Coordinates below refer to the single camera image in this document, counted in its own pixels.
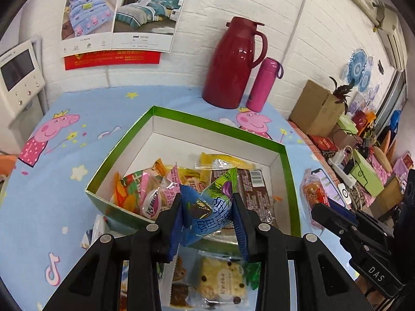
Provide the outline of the pink snack bag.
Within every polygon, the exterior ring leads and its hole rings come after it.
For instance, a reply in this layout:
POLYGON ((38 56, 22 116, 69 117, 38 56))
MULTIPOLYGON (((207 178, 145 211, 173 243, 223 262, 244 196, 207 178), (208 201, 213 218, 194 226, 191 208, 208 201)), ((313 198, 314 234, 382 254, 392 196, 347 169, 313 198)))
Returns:
POLYGON ((162 211, 171 208, 175 197, 180 193, 180 184, 178 167, 174 165, 161 183, 146 195, 141 205, 141 215, 155 221, 162 211))

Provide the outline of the orange dried apple bag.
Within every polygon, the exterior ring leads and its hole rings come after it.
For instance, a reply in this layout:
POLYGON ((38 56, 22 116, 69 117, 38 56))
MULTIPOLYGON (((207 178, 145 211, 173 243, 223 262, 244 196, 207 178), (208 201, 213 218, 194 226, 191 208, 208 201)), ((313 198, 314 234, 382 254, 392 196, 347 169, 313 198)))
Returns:
POLYGON ((113 179, 112 202, 127 211, 143 216, 146 197, 160 187, 167 169, 162 159, 157 159, 152 167, 133 172, 121 178, 119 173, 113 179))

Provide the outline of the yellow cake snack bag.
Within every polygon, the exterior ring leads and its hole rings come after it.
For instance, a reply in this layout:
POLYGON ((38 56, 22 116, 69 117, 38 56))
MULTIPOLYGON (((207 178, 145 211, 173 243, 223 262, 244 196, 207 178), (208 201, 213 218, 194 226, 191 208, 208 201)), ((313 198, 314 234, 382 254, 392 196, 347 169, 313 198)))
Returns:
POLYGON ((210 184, 211 171, 209 170, 194 170, 179 167, 178 174, 183 185, 188 185, 199 193, 210 184))

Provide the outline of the red rice cracker packet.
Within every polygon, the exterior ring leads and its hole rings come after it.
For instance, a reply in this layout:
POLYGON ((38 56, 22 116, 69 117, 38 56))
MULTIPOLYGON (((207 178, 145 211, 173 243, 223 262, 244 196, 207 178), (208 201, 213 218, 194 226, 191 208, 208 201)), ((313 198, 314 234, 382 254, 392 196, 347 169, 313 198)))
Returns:
POLYGON ((317 204, 324 204, 329 206, 328 197, 323 188, 323 184, 317 175, 312 174, 312 170, 307 168, 304 172, 302 182, 300 184, 300 197, 302 201, 307 206, 308 215, 311 219, 311 224, 320 230, 323 230, 324 227, 318 222, 314 221, 312 217, 312 209, 317 204))

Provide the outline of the green gift box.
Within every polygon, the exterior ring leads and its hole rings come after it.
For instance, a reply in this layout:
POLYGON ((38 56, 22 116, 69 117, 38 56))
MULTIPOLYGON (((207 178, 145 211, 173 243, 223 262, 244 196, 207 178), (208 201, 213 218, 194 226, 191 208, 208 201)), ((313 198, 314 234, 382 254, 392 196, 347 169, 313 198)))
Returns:
POLYGON ((354 161, 354 166, 350 171, 350 175, 353 176, 372 197, 377 197, 384 189, 377 172, 357 150, 353 150, 352 159, 354 161))

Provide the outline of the green cardboard box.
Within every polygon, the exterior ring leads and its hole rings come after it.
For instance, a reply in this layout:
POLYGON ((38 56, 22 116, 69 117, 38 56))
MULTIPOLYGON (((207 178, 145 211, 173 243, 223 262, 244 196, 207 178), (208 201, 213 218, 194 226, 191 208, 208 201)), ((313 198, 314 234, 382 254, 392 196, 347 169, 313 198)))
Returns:
POLYGON ((166 166, 196 170, 202 153, 225 154, 254 165, 262 173, 277 226, 301 235, 300 214, 286 147, 268 138, 185 112, 153 106, 109 152, 85 192, 104 215, 138 228, 144 218, 112 203, 116 175, 129 175, 161 159, 166 166))

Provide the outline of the dark green triangular packet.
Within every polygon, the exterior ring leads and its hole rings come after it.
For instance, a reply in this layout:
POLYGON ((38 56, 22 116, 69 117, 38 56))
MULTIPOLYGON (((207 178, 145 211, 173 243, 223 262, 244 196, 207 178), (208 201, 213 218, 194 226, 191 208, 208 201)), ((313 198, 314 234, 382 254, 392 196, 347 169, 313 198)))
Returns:
POLYGON ((252 290, 258 289, 260 285, 260 263, 246 263, 245 267, 245 281, 252 290))

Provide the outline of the white air conditioner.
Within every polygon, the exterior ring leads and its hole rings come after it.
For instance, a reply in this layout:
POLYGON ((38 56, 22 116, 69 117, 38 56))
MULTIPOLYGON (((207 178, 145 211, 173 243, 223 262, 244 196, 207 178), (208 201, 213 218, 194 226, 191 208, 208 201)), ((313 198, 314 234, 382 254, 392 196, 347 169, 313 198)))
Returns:
POLYGON ((407 49, 398 14, 382 2, 373 2, 377 8, 377 32, 382 40, 390 65, 399 72, 406 68, 407 49))

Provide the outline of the light blue cartoon tablecloth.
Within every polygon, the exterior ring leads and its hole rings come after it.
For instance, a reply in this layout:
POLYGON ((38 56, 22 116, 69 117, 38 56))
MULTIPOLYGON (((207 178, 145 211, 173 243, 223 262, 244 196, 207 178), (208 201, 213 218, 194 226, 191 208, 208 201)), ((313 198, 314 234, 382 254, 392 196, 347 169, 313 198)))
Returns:
POLYGON ((130 86, 66 93, 44 116, 79 120, 62 129, 33 167, 18 161, 1 201, 1 278, 19 307, 41 310, 82 257, 81 241, 98 213, 85 193, 127 130, 152 106, 236 124, 239 110, 206 103, 188 86, 130 86))

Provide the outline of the brown cardboard box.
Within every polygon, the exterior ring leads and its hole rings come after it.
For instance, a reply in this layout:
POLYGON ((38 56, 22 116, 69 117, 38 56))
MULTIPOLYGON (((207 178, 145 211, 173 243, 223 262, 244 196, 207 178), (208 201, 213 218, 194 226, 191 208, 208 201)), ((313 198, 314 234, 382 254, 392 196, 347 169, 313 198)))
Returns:
POLYGON ((331 91, 308 80, 289 120, 306 135, 328 137, 344 110, 331 91))

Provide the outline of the yellow snack bag white label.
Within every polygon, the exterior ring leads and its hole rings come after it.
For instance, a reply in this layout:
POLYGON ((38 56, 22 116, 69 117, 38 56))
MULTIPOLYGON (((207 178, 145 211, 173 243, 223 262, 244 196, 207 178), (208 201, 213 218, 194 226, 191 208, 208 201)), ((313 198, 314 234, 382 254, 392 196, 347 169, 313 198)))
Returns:
POLYGON ((196 163, 196 169, 201 170, 212 171, 230 168, 252 170, 256 168, 256 165, 227 154, 206 154, 204 152, 200 155, 199 161, 196 163))

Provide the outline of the white cartoon snack bag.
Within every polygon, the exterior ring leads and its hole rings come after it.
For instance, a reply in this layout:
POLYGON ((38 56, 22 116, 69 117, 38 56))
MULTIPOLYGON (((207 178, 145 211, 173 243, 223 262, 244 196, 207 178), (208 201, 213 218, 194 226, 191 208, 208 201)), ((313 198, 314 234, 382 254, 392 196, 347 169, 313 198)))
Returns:
POLYGON ((158 288, 162 307, 178 310, 196 308, 195 267, 196 256, 185 252, 178 252, 168 264, 160 264, 158 288))

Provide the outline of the blue triangular packet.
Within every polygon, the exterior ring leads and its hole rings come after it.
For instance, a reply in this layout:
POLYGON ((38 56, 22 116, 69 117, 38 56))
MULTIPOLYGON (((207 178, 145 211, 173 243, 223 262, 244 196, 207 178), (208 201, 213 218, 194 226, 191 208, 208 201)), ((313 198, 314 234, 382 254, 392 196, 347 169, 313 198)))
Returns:
POLYGON ((183 207, 181 244, 190 246, 231 223, 233 194, 238 189, 238 170, 230 168, 201 193, 180 186, 183 207))

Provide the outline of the white chocolate chip cookie packet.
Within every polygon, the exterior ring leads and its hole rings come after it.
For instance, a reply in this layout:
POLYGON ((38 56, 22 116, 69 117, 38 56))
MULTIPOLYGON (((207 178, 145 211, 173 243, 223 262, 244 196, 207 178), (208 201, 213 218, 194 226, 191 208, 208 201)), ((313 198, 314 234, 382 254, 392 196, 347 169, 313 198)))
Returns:
POLYGON ((230 259, 203 256, 197 292, 209 307, 241 305, 248 296, 242 264, 230 259))

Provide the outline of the brown-top ring cracker bag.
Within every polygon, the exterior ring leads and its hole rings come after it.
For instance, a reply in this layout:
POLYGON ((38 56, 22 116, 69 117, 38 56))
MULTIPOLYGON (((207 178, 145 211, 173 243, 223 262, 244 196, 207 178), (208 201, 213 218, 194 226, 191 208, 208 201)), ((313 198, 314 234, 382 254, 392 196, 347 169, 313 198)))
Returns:
POLYGON ((265 179, 259 169, 230 168, 213 170, 207 195, 231 203, 233 193, 240 194, 247 209, 255 211, 263 223, 276 226, 273 204, 268 195, 265 179))

